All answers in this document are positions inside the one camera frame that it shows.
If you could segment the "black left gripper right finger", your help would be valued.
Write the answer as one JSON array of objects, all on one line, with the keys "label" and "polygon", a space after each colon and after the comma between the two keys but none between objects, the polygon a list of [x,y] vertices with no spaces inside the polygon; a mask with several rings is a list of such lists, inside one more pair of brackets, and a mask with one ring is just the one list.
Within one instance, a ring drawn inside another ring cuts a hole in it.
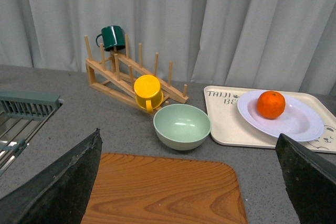
[{"label": "black left gripper right finger", "polygon": [[276,153],[301,223],[335,223],[335,165],[280,134]]}]

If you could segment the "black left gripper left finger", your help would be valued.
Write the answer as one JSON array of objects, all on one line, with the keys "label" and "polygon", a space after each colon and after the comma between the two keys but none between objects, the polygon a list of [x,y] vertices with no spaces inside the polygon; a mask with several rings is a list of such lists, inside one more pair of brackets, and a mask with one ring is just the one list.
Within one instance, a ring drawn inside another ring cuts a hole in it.
[{"label": "black left gripper left finger", "polygon": [[81,223],[99,169],[100,130],[1,199],[1,223]]}]

